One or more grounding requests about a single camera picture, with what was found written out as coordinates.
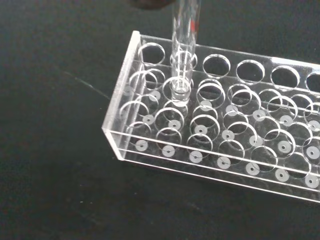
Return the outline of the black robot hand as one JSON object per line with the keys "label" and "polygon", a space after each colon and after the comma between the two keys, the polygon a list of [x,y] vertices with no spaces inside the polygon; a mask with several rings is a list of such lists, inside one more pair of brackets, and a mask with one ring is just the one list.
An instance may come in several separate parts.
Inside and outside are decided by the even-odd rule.
{"label": "black robot hand", "polygon": [[159,10],[171,5],[175,0],[126,0],[125,2],[141,10]]}

